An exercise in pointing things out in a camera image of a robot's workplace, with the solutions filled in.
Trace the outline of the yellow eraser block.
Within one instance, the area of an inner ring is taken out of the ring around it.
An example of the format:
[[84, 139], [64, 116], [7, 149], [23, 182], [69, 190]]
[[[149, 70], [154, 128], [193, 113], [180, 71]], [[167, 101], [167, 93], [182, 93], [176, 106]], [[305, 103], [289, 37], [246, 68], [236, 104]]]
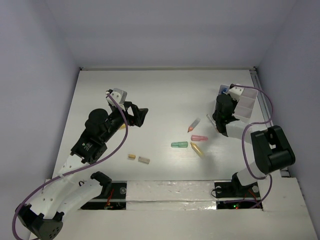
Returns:
[[129, 158], [130, 160], [135, 160], [135, 159], [136, 159], [136, 156], [135, 156], [134, 154], [129, 154], [129, 155], [128, 155], [128, 158]]

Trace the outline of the white eraser block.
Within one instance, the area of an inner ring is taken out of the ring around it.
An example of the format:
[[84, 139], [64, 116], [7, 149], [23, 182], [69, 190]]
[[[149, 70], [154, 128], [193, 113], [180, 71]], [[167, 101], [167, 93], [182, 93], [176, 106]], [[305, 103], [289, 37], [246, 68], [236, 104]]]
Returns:
[[145, 157], [141, 157], [141, 156], [138, 157], [138, 161], [140, 163], [147, 164], [147, 165], [150, 163], [150, 159], [145, 158]]

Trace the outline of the green highlighter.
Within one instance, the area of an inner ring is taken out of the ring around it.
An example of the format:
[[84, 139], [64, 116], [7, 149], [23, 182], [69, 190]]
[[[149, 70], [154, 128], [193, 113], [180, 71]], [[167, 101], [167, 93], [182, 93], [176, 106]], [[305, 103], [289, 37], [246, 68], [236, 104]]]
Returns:
[[187, 141], [178, 141], [178, 142], [172, 142], [170, 144], [172, 148], [187, 148], [188, 142]]

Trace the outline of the fat orange-tipped crayon pencil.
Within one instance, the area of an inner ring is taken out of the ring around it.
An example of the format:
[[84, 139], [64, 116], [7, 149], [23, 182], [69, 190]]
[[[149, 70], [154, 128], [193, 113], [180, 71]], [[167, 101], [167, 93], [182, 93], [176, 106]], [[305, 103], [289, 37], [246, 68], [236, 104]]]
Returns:
[[188, 127], [188, 129], [187, 129], [187, 132], [189, 133], [189, 132], [192, 132], [194, 129], [195, 129], [195, 127], [200, 123], [200, 121], [201, 121], [201, 119], [199, 118], [199, 117], [197, 117], [191, 124], [190, 124], [190, 126]]

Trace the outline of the yellow highlighter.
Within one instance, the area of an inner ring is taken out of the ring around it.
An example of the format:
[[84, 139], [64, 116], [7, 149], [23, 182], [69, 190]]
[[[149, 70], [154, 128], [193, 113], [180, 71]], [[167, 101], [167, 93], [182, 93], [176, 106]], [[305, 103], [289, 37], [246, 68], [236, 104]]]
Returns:
[[190, 143], [191, 148], [193, 149], [193, 151], [201, 158], [204, 159], [205, 158], [205, 154], [204, 152], [201, 150], [201, 148], [194, 142]]

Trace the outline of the pink-capped white marker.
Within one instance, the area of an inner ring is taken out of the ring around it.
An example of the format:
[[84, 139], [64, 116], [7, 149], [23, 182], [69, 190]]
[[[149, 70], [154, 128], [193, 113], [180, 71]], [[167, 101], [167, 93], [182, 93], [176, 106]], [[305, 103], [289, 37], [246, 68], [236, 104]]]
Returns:
[[218, 132], [218, 129], [216, 127], [216, 124], [214, 122], [214, 120], [211, 118], [211, 116], [209, 114], [206, 115], [207, 119], [209, 120], [210, 124], [214, 127], [214, 129]]

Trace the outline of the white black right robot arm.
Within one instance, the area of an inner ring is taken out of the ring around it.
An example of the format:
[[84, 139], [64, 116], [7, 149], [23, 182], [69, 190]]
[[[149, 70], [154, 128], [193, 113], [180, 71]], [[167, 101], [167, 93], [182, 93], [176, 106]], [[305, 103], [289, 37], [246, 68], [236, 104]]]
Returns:
[[289, 167], [296, 162], [295, 154], [283, 129], [274, 125], [255, 130], [234, 116], [237, 101], [230, 95], [220, 94], [216, 98], [212, 115], [217, 131], [225, 137], [241, 140], [245, 168], [234, 173], [231, 181], [214, 184], [214, 197], [243, 198], [249, 189], [257, 186], [274, 171]]

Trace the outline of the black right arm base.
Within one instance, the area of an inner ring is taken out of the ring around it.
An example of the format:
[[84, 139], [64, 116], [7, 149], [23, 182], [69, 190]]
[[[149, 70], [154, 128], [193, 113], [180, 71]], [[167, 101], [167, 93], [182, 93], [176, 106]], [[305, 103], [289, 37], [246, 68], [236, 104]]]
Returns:
[[263, 209], [257, 182], [237, 191], [231, 181], [218, 181], [210, 194], [218, 210]]

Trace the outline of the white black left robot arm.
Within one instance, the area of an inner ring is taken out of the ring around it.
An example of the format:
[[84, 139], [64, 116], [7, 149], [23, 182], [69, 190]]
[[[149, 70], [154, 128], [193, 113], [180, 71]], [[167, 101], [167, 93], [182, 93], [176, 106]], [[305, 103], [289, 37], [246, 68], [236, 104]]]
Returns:
[[38, 240], [53, 240], [71, 213], [89, 200], [111, 193], [112, 179], [103, 172], [96, 171], [85, 181], [80, 180], [79, 172], [107, 160], [101, 156], [111, 137], [122, 125], [141, 127], [149, 110], [138, 108], [130, 101], [117, 103], [111, 96], [107, 101], [111, 113], [102, 108], [92, 110], [85, 130], [57, 176], [35, 189], [16, 208], [11, 224], [16, 239], [19, 238], [16, 222], [20, 221]]

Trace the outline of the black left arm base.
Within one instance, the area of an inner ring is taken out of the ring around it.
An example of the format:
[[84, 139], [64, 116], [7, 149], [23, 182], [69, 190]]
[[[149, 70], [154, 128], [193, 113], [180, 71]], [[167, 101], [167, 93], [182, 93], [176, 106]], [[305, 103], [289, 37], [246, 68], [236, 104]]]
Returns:
[[109, 190], [105, 189], [101, 194], [80, 207], [81, 210], [125, 210], [127, 201], [127, 182], [114, 181]]

